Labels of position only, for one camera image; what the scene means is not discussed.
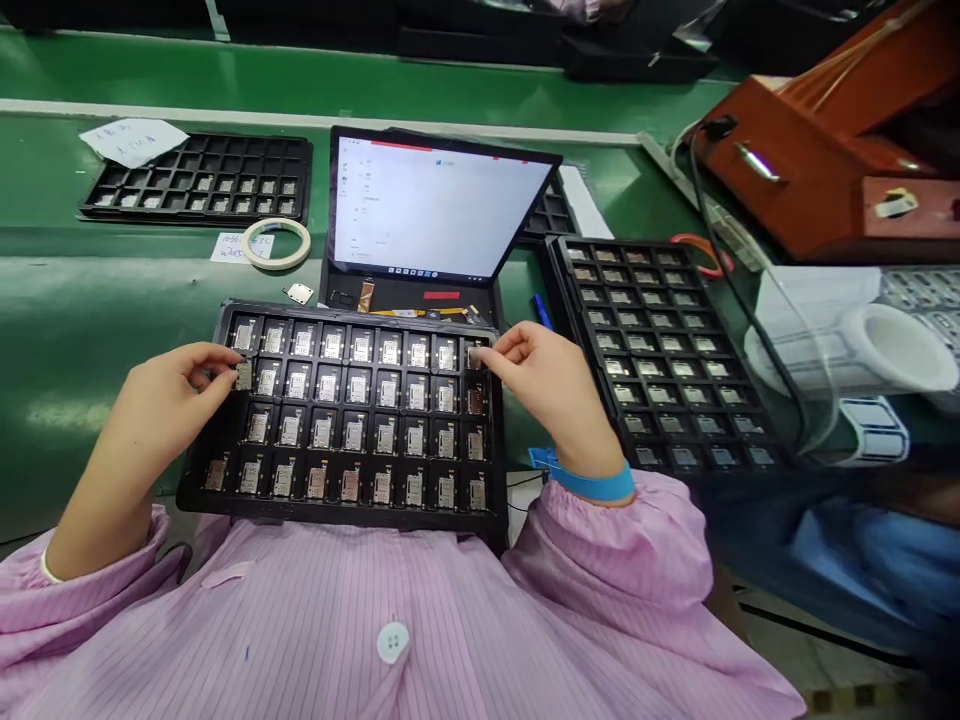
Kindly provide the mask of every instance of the person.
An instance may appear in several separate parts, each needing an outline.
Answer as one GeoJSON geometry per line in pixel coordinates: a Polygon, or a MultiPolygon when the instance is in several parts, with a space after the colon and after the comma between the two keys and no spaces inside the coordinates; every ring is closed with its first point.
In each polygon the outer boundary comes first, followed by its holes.
{"type": "MultiPolygon", "coordinates": [[[[599,487],[626,472],[580,348],[523,322],[481,357],[570,477],[599,487]]],[[[658,474],[633,472],[603,502],[551,479],[502,563],[454,533],[201,516],[205,562],[178,584],[187,548],[155,559],[170,521],[151,486],[231,392],[240,360],[196,343],[130,371],[60,524],[0,564],[0,715],[805,712],[702,604],[703,516],[658,474]]]]}

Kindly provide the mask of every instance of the black plastic tray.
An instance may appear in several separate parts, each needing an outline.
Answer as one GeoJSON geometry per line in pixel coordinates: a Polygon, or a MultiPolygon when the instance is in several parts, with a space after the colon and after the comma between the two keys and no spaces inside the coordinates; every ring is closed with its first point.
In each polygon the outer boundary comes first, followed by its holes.
{"type": "Polygon", "coordinates": [[[547,254],[554,312],[568,315],[632,467],[683,477],[789,464],[686,248],[554,237],[547,254]]]}
{"type": "Polygon", "coordinates": [[[537,201],[537,205],[523,229],[524,235],[545,237],[546,235],[577,235],[580,229],[570,210],[567,196],[563,192],[560,173],[554,173],[547,189],[537,201]]]}
{"type": "Polygon", "coordinates": [[[306,138],[195,133],[134,170],[108,161],[80,212],[90,220],[178,225],[306,222],[312,162],[306,138]]]}
{"type": "Polygon", "coordinates": [[[468,347],[492,345],[496,338],[495,331],[470,325],[225,301],[215,340],[236,348],[252,363],[253,389],[232,392],[191,447],[177,490],[177,506],[245,517],[453,530],[483,535],[492,546],[499,546],[505,541],[508,522],[502,391],[496,376],[467,366],[468,347]],[[240,329],[244,326],[251,328],[249,343],[247,331],[240,329]],[[276,333],[270,332],[273,328],[281,328],[279,341],[276,333]],[[324,351],[332,345],[327,345],[325,338],[335,331],[343,333],[341,352],[338,357],[326,357],[324,351]],[[307,339],[300,333],[311,336],[307,339]],[[355,340],[360,337],[373,343],[369,361],[354,359],[355,340]],[[411,364],[414,341],[419,337],[426,337],[429,345],[426,368],[411,364]],[[381,345],[397,338],[401,364],[391,365],[384,362],[381,345]],[[279,346],[269,345],[271,339],[279,346]],[[441,346],[452,348],[455,370],[440,367],[441,346]],[[270,369],[276,373],[273,390],[261,394],[260,390],[266,390],[260,387],[262,373],[270,369]],[[295,373],[306,374],[302,398],[288,397],[295,373]],[[351,378],[359,374],[368,379],[366,394],[362,402],[350,402],[351,378]],[[388,375],[395,376],[390,379],[397,383],[396,407],[387,407],[380,397],[382,380],[388,375]],[[332,399],[318,396],[323,376],[336,378],[332,399]],[[419,379],[424,380],[428,393],[424,410],[409,407],[408,384],[419,379]],[[454,408],[444,412],[438,405],[439,388],[451,383],[456,385],[451,392],[454,408]],[[470,398],[473,388],[481,392],[479,403],[476,396],[473,401],[470,398]],[[260,437],[260,421],[253,417],[264,414],[268,420],[260,437]],[[284,418],[298,414],[298,422],[285,425],[284,418]],[[316,422],[328,417],[330,440],[323,447],[316,422]],[[390,421],[394,423],[393,443],[378,446],[378,428],[390,421]],[[355,451],[347,449],[349,422],[361,422],[363,427],[355,451]],[[409,451],[407,429],[421,422],[424,454],[419,456],[409,451]],[[295,439],[290,444],[284,443],[285,427],[296,427],[287,438],[295,439]],[[440,457],[439,431],[449,428],[455,432],[452,459],[440,457]],[[471,459],[470,436],[477,430],[482,433],[483,458],[471,459]],[[247,467],[248,463],[259,463],[259,467],[247,467]],[[278,475],[278,468],[291,465],[287,490],[283,487],[286,472],[278,475]],[[223,470],[222,481],[218,468],[223,470]],[[324,471],[322,487],[320,470],[324,471]],[[359,473],[356,500],[349,492],[345,499],[345,472],[359,473]],[[377,475],[384,473],[389,474],[389,492],[375,497],[377,475]],[[408,502],[411,475],[422,479],[419,504],[408,502]],[[443,507],[440,480],[449,477],[453,478],[453,506],[443,507]],[[477,481],[484,488],[482,503],[476,501],[477,481]]]}

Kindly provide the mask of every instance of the white button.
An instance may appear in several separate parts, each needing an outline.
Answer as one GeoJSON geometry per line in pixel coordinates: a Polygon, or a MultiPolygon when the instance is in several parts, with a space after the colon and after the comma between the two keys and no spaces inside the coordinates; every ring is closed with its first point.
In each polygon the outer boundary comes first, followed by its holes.
{"type": "Polygon", "coordinates": [[[403,623],[387,623],[377,635],[377,654],[387,665],[393,665],[410,642],[410,632],[403,623]]]}

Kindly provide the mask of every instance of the white strip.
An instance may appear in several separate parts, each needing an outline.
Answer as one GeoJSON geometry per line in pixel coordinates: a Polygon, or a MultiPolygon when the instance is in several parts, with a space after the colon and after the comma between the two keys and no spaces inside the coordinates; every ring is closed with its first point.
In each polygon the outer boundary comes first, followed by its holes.
{"type": "Polygon", "coordinates": [[[202,122],[220,125],[260,125],[287,128],[329,129],[334,125],[343,125],[363,130],[386,130],[399,127],[405,130],[438,135],[467,135],[499,140],[532,140],[608,147],[637,147],[640,144],[637,136],[633,133],[555,130],[550,128],[512,127],[509,125],[470,125],[466,123],[390,120],[389,118],[347,118],[330,115],[204,110],[199,108],[155,107],[152,105],[106,105],[13,98],[0,99],[0,113],[92,118],[135,117],[167,120],[169,122],[202,122]]]}

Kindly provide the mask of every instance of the blue pen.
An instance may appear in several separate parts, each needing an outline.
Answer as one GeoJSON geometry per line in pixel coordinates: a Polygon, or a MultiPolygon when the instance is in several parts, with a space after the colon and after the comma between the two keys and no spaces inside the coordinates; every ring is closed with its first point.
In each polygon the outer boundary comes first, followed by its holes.
{"type": "Polygon", "coordinates": [[[543,298],[539,295],[534,295],[533,301],[537,304],[537,315],[540,316],[540,324],[547,330],[553,330],[553,323],[550,322],[550,316],[547,315],[547,306],[543,304],[543,298]]]}

